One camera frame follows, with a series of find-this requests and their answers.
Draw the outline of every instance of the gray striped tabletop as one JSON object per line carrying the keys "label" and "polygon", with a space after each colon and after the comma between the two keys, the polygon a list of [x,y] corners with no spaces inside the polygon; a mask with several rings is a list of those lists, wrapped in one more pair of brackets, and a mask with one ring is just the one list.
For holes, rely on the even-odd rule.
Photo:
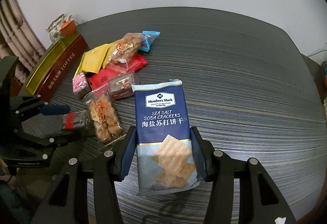
{"label": "gray striped tabletop", "polygon": [[[181,79],[190,125],[232,158],[256,157],[281,190],[297,219],[315,205],[326,171],[326,126],[313,79],[301,54],[281,29],[239,14],[201,8],[153,8],[123,12],[77,27],[90,48],[127,32],[160,31],[141,83]],[[76,63],[52,102],[86,109],[72,93]],[[114,102],[125,129],[135,125],[134,98]],[[37,136],[58,129],[59,116],[35,116],[24,123]],[[101,153],[94,138],[70,143],[54,154],[50,175],[71,157]],[[125,223],[202,223],[211,183],[180,193],[139,197],[136,156],[129,175],[116,183]],[[93,182],[88,182],[94,214]],[[235,181],[232,223],[237,223],[239,186]]]}

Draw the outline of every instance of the pink patterned wrapper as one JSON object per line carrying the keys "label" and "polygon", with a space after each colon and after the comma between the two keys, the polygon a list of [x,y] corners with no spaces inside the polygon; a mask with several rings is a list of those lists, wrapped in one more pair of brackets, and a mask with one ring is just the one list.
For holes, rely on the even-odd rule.
{"label": "pink patterned wrapper", "polygon": [[84,73],[78,74],[73,78],[73,93],[80,99],[91,92],[91,87]]}

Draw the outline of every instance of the sea salt soda crackers package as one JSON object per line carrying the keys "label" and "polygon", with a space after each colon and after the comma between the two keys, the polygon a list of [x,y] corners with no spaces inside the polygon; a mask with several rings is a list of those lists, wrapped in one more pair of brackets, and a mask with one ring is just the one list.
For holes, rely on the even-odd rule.
{"label": "sea salt soda crackers package", "polygon": [[182,81],[132,88],[139,195],[168,194],[198,186]]}

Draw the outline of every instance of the yellow wrapper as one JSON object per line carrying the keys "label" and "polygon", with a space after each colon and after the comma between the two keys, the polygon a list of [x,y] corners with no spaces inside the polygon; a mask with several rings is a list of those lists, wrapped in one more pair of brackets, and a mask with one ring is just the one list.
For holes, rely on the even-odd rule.
{"label": "yellow wrapper", "polygon": [[80,65],[77,71],[75,72],[75,76],[80,74],[81,72],[98,73],[103,64],[103,60],[107,54],[108,47],[109,44],[104,44],[85,52],[82,56]]}
{"label": "yellow wrapper", "polygon": [[116,50],[116,46],[120,41],[121,41],[121,39],[116,40],[115,42],[112,42],[112,43],[108,44],[109,47],[108,47],[107,55],[104,58],[104,61],[103,61],[103,64],[102,64],[102,68],[105,68],[106,65],[111,61],[111,55]]}

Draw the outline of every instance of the bamboo pattern curtain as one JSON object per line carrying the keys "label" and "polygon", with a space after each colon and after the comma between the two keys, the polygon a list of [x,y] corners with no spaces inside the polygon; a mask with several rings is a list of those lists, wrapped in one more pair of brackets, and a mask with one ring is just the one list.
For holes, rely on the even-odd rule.
{"label": "bamboo pattern curtain", "polygon": [[0,3],[0,58],[18,56],[15,77],[23,84],[45,48],[32,32],[17,0]]}

